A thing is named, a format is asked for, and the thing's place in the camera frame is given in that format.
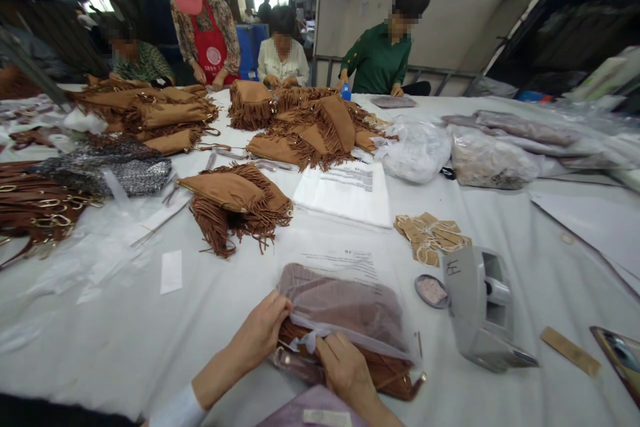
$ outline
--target bottle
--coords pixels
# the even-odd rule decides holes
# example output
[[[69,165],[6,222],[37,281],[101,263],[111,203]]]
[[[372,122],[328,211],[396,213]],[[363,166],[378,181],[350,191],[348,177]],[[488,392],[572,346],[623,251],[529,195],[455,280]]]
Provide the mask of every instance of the bottle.
[[[342,98],[346,101],[351,101],[351,90],[349,90],[349,83],[345,82],[342,85],[342,92],[340,92]]]

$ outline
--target red apron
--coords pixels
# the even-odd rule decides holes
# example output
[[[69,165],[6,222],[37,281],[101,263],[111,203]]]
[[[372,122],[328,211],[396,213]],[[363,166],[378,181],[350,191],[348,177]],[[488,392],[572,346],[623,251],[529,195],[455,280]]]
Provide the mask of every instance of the red apron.
[[[195,48],[198,50],[198,63],[207,76],[207,84],[211,85],[215,76],[222,70],[225,60],[227,60],[227,46],[225,38],[213,18],[209,2],[206,0],[205,5],[209,12],[213,31],[201,32],[198,30],[198,25],[193,15],[191,16],[191,22],[193,23]],[[240,80],[240,77],[229,74],[225,77],[225,85],[231,85],[235,80]]]

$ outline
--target white blouse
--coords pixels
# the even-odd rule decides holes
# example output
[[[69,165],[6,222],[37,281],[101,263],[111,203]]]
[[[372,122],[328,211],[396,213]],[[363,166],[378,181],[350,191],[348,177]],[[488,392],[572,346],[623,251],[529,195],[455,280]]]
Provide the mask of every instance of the white blouse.
[[[309,81],[309,64],[302,45],[291,39],[289,57],[284,62],[280,62],[273,39],[262,40],[260,53],[258,53],[258,79],[264,82],[267,75],[278,77],[280,81],[296,77],[298,85],[306,87]]]

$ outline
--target white table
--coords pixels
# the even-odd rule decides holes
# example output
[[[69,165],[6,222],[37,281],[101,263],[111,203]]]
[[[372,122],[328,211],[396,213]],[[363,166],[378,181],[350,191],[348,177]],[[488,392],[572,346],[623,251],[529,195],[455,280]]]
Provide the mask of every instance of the white table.
[[[229,104],[228,91],[219,98]],[[487,98],[416,97],[419,107],[402,112],[383,112],[358,95],[354,100],[382,118],[398,113],[470,114],[479,108],[535,115],[534,107]],[[246,145],[253,134],[227,128],[228,123],[222,111],[214,123],[222,136],[213,141]],[[194,151],[174,157],[174,164],[202,168],[207,158],[207,152]],[[216,166],[227,160],[219,157]],[[299,174],[266,174],[286,195],[293,195]],[[527,192],[602,196],[631,209],[640,207],[640,197],[620,187],[550,180],[535,181],[522,191],[477,189],[460,187],[441,175],[427,185],[387,177],[387,187],[393,215],[428,211],[442,220],[455,220],[475,245],[502,254],[514,291],[515,343],[542,365],[496,375],[462,358],[447,313],[426,306],[413,289],[419,274],[441,278],[442,271],[414,262],[408,242],[395,230],[363,232],[372,242],[385,244],[421,332],[426,384],[410,403],[383,397],[406,425],[640,425],[638,409],[589,332],[589,326],[596,325],[640,338],[640,304],[589,248],[579,240],[564,243],[563,227],[536,208]],[[91,218],[99,216],[92,213]],[[355,233],[344,224],[299,213],[291,228]],[[278,228],[277,236],[282,231]],[[101,297],[86,304],[76,305],[82,290],[77,286],[60,296],[39,298],[20,311],[15,307],[19,296],[47,269],[47,261],[20,261],[0,274],[0,304],[4,312],[16,312],[12,322],[55,312],[36,340],[0,355],[0,391],[117,412],[134,420],[148,416],[230,340],[279,277],[278,237],[275,248],[264,256],[249,238],[228,260],[199,253],[208,245],[188,209],[156,235],[159,242],[153,245],[151,262],[133,285],[125,288],[113,278]],[[183,288],[160,296],[161,254],[172,250],[183,252]],[[600,378],[592,381],[543,344],[538,335],[545,326],[553,326],[596,357],[603,364]],[[205,425],[252,426],[305,388],[297,379],[262,365],[224,396]]]

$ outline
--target green shirt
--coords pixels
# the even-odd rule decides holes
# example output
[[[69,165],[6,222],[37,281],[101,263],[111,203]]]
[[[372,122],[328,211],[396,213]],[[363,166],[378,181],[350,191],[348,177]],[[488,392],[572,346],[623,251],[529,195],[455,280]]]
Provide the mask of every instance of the green shirt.
[[[411,37],[406,35],[395,45],[389,39],[386,22],[366,30],[342,59],[340,71],[349,76],[357,69],[354,93],[389,95],[394,83],[402,83],[407,74]]]
[[[152,44],[138,40],[138,62],[130,62],[113,50],[113,71],[124,80],[152,81],[160,77],[175,79],[164,55]]]

